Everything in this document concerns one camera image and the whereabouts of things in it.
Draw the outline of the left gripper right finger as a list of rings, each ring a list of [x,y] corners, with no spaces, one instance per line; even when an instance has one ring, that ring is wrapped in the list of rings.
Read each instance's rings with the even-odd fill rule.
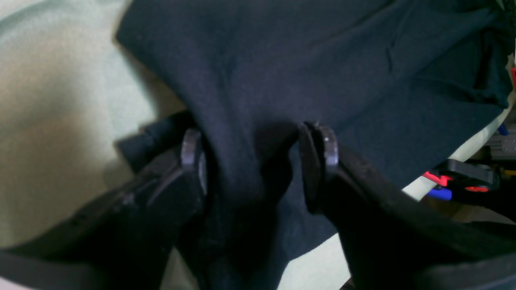
[[[515,240],[442,216],[338,143],[299,126],[308,211],[336,228],[356,290],[514,290]]]

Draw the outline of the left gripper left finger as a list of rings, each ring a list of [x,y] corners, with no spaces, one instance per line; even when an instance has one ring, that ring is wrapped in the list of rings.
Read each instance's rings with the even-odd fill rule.
[[[1,277],[37,290],[158,290],[182,229],[204,211],[202,134],[24,244],[1,250]]]

